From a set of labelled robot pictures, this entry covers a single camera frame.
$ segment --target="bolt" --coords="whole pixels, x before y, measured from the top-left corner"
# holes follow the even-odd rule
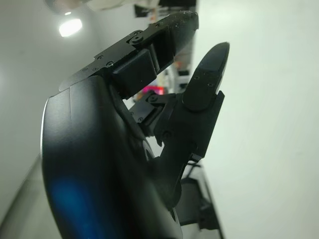
[[[150,102],[155,102],[158,100],[158,97],[157,96],[151,96],[150,97]]]
[[[138,36],[137,35],[137,36],[132,38],[132,43],[134,43],[134,44],[139,43],[141,41],[143,41],[143,36]]]
[[[165,131],[165,132],[163,133],[163,139],[168,139],[168,138],[170,138],[170,137],[171,137],[171,132]]]
[[[108,62],[108,63],[106,64],[106,67],[109,68],[109,67],[113,66],[113,64],[114,64],[114,62],[113,62],[113,61],[110,61],[110,62]]]

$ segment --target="curved black casing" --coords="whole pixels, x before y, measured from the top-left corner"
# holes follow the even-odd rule
[[[112,85],[100,76],[48,99],[44,184],[64,239],[181,239],[175,210],[148,175],[152,151]]]

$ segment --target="light fixture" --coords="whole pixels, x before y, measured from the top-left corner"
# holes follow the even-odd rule
[[[63,23],[59,28],[59,32],[62,37],[67,37],[79,31],[81,28],[82,28],[81,20],[72,19]]]

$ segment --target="white wall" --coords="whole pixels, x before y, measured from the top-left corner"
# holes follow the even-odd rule
[[[46,99],[99,52],[89,12],[73,16],[83,29],[62,38],[58,27],[65,17],[43,1],[0,3],[0,222],[39,153]]]
[[[203,164],[228,239],[319,238],[319,2],[200,0],[194,63],[230,42]]]

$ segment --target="black mount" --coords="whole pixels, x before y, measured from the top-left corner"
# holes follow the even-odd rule
[[[146,136],[164,143],[160,157],[150,164],[152,177],[167,208],[181,195],[181,175],[188,161],[198,162],[207,147],[224,94],[218,91],[229,52],[228,43],[213,47],[198,65],[183,94],[149,92],[130,109]]]
[[[174,208],[182,201],[181,176],[188,161],[206,154],[224,100],[218,88],[229,44],[206,54],[183,94],[149,92],[130,112],[123,99],[170,65],[197,29],[198,15],[181,11],[134,31],[48,99],[42,172],[63,238],[113,238],[119,232],[123,238],[182,238]],[[146,136],[164,143],[159,157],[152,156]],[[219,228],[211,206],[200,204],[200,228]]]

